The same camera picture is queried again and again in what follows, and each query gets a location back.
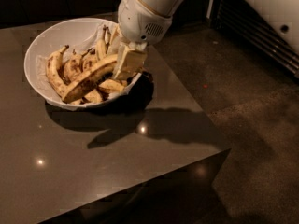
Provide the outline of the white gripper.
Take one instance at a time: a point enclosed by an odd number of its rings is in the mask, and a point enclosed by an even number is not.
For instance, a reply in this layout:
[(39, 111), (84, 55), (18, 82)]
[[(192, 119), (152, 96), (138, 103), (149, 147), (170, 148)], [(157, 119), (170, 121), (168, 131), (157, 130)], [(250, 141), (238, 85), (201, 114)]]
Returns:
[(115, 80), (126, 80), (143, 66), (148, 53), (120, 44), (123, 36), (130, 42), (156, 44), (163, 39), (172, 19), (154, 14), (139, 0), (121, 0), (118, 23), (112, 30), (107, 54), (116, 54), (119, 50), (112, 77)]

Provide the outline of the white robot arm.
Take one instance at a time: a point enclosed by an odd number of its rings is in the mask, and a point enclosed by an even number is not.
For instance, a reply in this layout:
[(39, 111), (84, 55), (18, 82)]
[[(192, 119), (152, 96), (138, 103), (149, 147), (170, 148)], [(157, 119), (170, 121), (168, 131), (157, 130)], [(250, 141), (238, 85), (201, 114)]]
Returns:
[[(185, 0), (121, 0), (118, 25), (131, 42), (160, 42)], [(244, 36), (294, 74), (299, 71), (299, 0), (209, 0), (206, 17)]]

